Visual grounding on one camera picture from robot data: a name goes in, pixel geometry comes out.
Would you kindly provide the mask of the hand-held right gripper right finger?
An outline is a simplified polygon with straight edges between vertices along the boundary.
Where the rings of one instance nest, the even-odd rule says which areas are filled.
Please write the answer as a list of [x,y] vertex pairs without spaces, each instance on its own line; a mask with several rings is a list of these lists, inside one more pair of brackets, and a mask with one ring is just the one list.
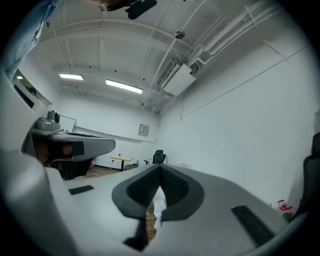
[[198,181],[204,190],[201,206],[189,218],[164,221],[149,245],[152,256],[238,256],[256,248],[232,212],[248,207],[274,234],[288,226],[281,214],[238,184],[181,166],[176,170]]

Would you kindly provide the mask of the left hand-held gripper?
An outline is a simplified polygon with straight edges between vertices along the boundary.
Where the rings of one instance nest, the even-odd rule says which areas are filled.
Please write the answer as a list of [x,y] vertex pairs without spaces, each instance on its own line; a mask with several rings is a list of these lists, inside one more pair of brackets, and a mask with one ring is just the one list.
[[40,117],[29,129],[21,151],[27,155],[36,155],[33,137],[48,139],[63,146],[72,146],[72,157],[97,157],[110,153],[115,149],[114,139],[82,133],[58,133],[62,131],[60,114],[49,110],[47,117]]

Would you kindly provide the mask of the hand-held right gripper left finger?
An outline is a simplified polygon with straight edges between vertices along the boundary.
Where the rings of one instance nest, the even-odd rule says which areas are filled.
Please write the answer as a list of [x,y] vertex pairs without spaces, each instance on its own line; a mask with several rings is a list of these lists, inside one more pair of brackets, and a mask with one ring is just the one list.
[[134,238],[137,219],[124,216],[112,199],[113,189],[149,166],[93,178],[62,180],[56,169],[46,168],[49,188],[61,228],[49,232],[46,251],[51,256],[159,256],[154,239],[143,250],[125,241]]

